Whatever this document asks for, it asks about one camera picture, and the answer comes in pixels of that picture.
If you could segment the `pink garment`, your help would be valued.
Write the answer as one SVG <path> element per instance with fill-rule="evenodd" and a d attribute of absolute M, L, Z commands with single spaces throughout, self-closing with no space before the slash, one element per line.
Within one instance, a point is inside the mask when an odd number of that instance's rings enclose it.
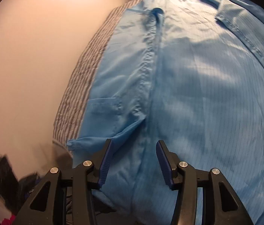
<path fill-rule="evenodd" d="M 10 218 L 4 218 L 1 222 L 1 225 L 12 225 L 16 219 L 15 215 L 11 215 Z"/>

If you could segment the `light blue work coat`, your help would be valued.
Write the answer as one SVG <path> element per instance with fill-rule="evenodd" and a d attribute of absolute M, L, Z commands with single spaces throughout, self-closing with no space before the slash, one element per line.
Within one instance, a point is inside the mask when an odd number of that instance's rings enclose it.
<path fill-rule="evenodd" d="M 106 139 L 114 155 L 93 194 L 143 224 L 169 224 L 176 192 L 155 146 L 221 170 L 254 224 L 264 224 L 264 9 L 249 0 L 142 0 L 103 54 L 78 138 L 76 166 Z"/>

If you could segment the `grey striped quilt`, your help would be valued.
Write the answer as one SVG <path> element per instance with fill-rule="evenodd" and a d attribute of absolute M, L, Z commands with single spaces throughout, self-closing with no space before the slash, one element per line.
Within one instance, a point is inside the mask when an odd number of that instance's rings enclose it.
<path fill-rule="evenodd" d="M 53 124 L 53 144 L 67 149 L 66 143 L 77 138 L 93 78 L 107 43 L 126 9 L 139 2 L 141 0 L 130 0 L 113 9 L 85 47 L 57 110 Z"/>

